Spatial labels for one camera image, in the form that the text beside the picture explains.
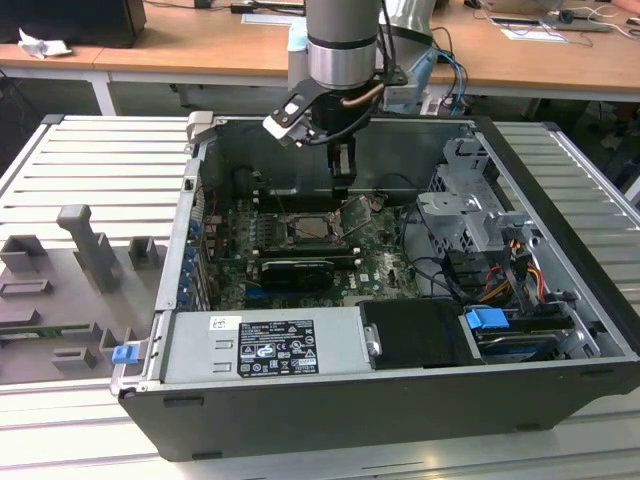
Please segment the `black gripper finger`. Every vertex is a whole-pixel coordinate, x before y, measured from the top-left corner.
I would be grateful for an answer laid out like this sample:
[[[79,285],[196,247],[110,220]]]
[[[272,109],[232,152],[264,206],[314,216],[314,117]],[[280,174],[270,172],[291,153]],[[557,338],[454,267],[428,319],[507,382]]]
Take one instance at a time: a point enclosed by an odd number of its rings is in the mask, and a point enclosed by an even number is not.
[[[356,176],[356,143],[330,143],[327,147],[331,194],[336,200],[347,198]]]

